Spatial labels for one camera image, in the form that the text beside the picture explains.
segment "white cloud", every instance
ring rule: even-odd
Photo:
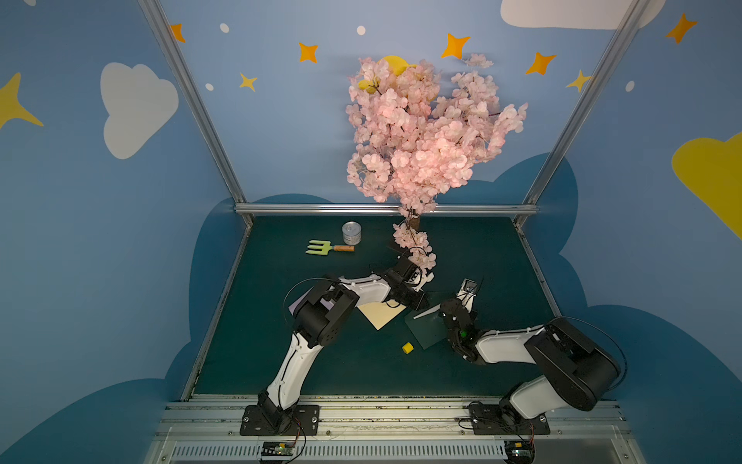
[[[109,114],[103,139],[120,160],[134,156],[178,109],[175,86],[144,65],[108,63],[100,76],[100,93]]]
[[[631,0],[502,0],[502,19],[517,27],[616,29]],[[639,23],[646,26],[665,0],[651,0]]]

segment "green garden fork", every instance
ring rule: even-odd
[[[306,251],[307,255],[322,255],[327,256],[327,253],[333,249],[336,252],[354,252],[355,246],[353,245],[330,245],[329,240],[310,240],[313,245],[309,245]]]

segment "tree trunk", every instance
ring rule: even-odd
[[[420,216],[418,216],[417,218],[410,218],[410,219],[408,219],[407,220],[407,225],[411,229],[414,229],[415,232],[420,232]]]

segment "aluminum frame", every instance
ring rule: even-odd
[[[238,203],[234,210],[241,215],[357,215],[396,216],[399,205],[380,203]],[[535,215],[536,205],[438,205],[432,216],[516,216]]]
[[[561,316],[562,311],[559,310],[559,306],[556,303],[557,300],[554,299],[554,295],[551,293],[551,289],[549,288],[549,285],[546,282],[546,277],[544,276],[544,273],[541,272],[541,266],[539,265],[539,261],[536,259],[536,256],[533,254],[531,245],[528,244],[528,239],[525,237],[525,233],[523,232],[522,227],[516,224],[515,231],[518,234],[518,238],[520,238],[520,243],[521,245],[523,245],[523,249],[525,250],[525,254],[528,256],[528,260],[531,262],[531,267],[533,267],[533,270],[536,273],[536,278],[539,279],[539,285],[541,286],[541,291],[544,292],[544,296],[546,297],[546,301],[548,301],[549,303],[551,312],[554,313],[554,316]]]
[[[206,145],[209,146],[209,151],[214,157],[214,161],[216,161],[222,177],[224,177],[224,182],[227,184],[229,193],[234,198],[235,203],[245,203],[245,194],[240,186],[240,181],[234,173],[232,162],[229,161],[229,157],[217,134],[217,129],[214,127],[214,123],[211,121],[211,117],[209,117],[209,112],[206,110],[206,105],[204,105],[201,96],[196,90],[196,83],[193,80],[191,72],[188,70],[186,59],[183,57],[180,47],[175,42],[175,38],[171,33],[170,23],[162,5],[159,0],[138,1],[142,12],[144,12],[147,18],[149,27],[157,38],[162,53],[165,54],[170,69],[175,75],[175,80],[177,80],[180,89],[183,91],[183,96],[193,112],[193,117],[201,130],[203,139],[206,141]]]
[[[227,282],[224,284],[224,290],[222,290],[222,295],[219,298],[219,305],[217,306],[216,311],[214,311],[214,315],[211,317],[209,329],[206,331],[206,336],[203,338],[203,342],[201,342],[201,348],[198,351],[198,356],[196,356],[196,361],[194,362],[193,368],[191,369],[191,374],[188,376],[188,381],[185,383],[183,392],[180,395],[181,401],[188,401],[193,394],[193,390],[196,388],[198,377],[201,374],[201,368],[203,367],[203,362],[206,360],[206,354],[209,352],[209,348],[211,347],[211,340],[214,339],[214,332],[216,332],[217,325],[219,325],[219,319],[221,318],[222,312],[224,311],[224,305],[227,302],[229,292],[232,291],[234,276],[237,274],[237,268],[240,266],[242,255],[245,252],[245,247],[247,246],[247,240],[250,237],[250,232],[252,231],[252,219],[249,216],[245,216],[245,219],[245,235],[243,235],[242,241],[240,242],[240,247],[237,249],[237,256],[234,257],[234,262],[232,263],[232,268],[229,270]]]
[[[358,442],[431,445],[445,442],[466,447],[517,439],[515,435],[476,436],[460,428],[458,419],[468,417],[466,407],[475,400],[497,403],[500,398],[302,396],[300,403],[318,404],[321,408],[318,435],[308,437],[307,445],[353,445]],[[145,463],[181,462],[178,456],[174,459],[173,453],[184,444],[201,449],[209,447],[213,451],[219,447],[229,449],[234,445],[256,446],[262,441],[285,440],[285,437],[239,435],[244,408],[256,402],[257,397],[252,395],[194,395],[188,402],[169,403]],[[617,402],[598,402],[589,412],[573,408],[547,411],[546,417],[551,434],[537,436],[537,443],[543,440],[607,440],[614,446],[622,463],[644,464],[629,423]],[[369,456],[343,455],[343,458],[361,460]],[[457,456],[451,454],[446,460],[455,458]],[[220,452],[218,459],[213,460],[244,462],[245,457],[230,457],[228,452]],[[308,456],[301,460],[322,459]]]
[[[600,98],[600,94],[608,84],[618,63],[623,58],[624,53],[631,44],[631,40],[633,40],[639,30],[639,20],[641,20],[644,10],[650,1],[634,0],[629,5],[626,14],[616,29],[616,33],[611,38],[608,47],[603,52],[600,61],[595,67],[592,79],[587,82],[587,87],[582,91],[580,99],[577,100],[577,104],[574,106],[572,114],[570,114],[567,120],[567,124],[559,135],[559,138],[556,139],[554,147],[546,157],[546,161],[541,166],[541,170],[533,181],[533,184],[531,184],[531,188],[523,200],[524,204],[535,205],[538,202],[549,180],[554,176],[554,172],[577,137],[577,133],[580,132],[582,125],[588,119],[590,111]],[[520,215],[516,218],[516,225],[522,226],[527,218],[527,216]]]

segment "yellow moon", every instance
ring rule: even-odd
[[[402,58],[396,55],[385,56],[382,59],[387,60],[387,63],[389,63],[389,69],[395,74],[395,76],[399,76],[404,72],[405,69],[409,68],[410,66],[412,66],[413,68],[417,66],[407,63]],[[373,94],[374,92],[376,92],[375,86],[371,86],[371,82],[365,79],[358,83],[358,88],[360,88],[361,90],[365,90],[369,94]]]

